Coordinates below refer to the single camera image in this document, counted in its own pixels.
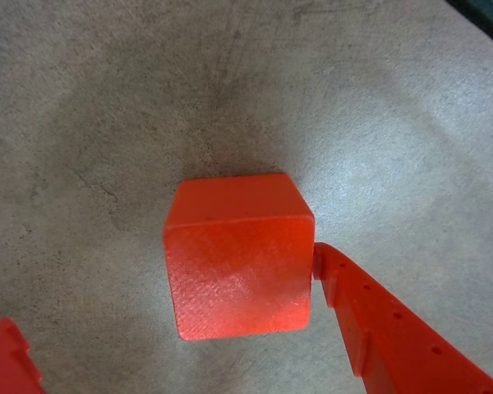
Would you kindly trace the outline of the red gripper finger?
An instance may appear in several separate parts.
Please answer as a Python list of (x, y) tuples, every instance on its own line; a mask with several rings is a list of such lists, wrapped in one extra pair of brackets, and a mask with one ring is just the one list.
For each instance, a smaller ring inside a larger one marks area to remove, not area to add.
[(0, 393), (43, 394), (42, 374), (30, 358), (30, 344), (9, 318), (0, 319)]
[(313, 276), (367, 392), (493, 393), (493, 378), (333, 246), (315, 244)]

